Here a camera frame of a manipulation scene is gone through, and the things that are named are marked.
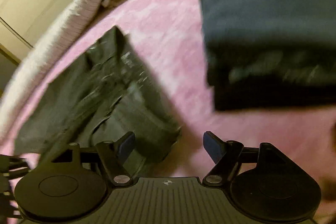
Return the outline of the dark grey jeans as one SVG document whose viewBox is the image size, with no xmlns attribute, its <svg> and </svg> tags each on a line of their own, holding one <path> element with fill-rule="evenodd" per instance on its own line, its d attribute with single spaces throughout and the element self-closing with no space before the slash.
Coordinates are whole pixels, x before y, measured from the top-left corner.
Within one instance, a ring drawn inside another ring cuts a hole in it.
<svg viewBox="0 0 336 224">
<path fill-rule="evenodd" d="M 114 26 L 50 83 L 15 139 L 14 154 L 46 161 L 69 143 L 92 147 L 135 134 L 124 163 L 132 177 L 149 176 L 177 142 L 181 128 L 167 97 Z"/>
</svg>

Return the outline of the pink rose bedspread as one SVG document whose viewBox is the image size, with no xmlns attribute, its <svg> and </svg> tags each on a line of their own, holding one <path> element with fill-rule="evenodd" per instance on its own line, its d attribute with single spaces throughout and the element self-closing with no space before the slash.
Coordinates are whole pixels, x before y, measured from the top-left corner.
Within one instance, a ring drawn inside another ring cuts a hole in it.
<svg viewBox="0 0 336 224">
<path fill-rule="evenodd" d="M 128 0 L 99 17 L 56 63 L 17 119 L 1 153 L 10 155 L 21 125 L 36 108 L 47 85 L 113 25 L 129 34 L 170 101 L 182 135 L 156 176 L 205 176 L 213 161 L 202 146 L 205 131 L 248 147 L 270 142 L 321 184 L 319 223 L 335 215 L 335 107 L 215 112 L 206 85 L 206 63 L 198 0 Z"/>
</svg>

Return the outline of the white rolled quilt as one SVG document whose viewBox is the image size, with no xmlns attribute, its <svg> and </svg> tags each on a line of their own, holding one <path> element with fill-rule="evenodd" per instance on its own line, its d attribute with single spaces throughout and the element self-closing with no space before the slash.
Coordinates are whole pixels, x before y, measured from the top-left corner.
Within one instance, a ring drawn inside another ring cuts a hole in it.
<svg viewBox="0 0 336 224">
<path fill-rule="evenodd" d="M 102 0 L 72 0 L 19 64 L 1 97 L 1 139 L 5 139 L 31 93 L 63 53 L 84 32 Z"/>
</svg>

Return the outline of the folded dark blue jeans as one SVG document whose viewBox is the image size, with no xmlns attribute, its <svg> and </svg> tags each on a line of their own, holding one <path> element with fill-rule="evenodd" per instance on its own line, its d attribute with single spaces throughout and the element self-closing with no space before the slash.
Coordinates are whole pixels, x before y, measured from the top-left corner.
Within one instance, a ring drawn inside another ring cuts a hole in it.
<svg viewBox="0 0 336 224">
<path fill-rule="evenodd" d="M 335 0 L 200 0 L 214 108 L 335 104 Z"/>
</svg>

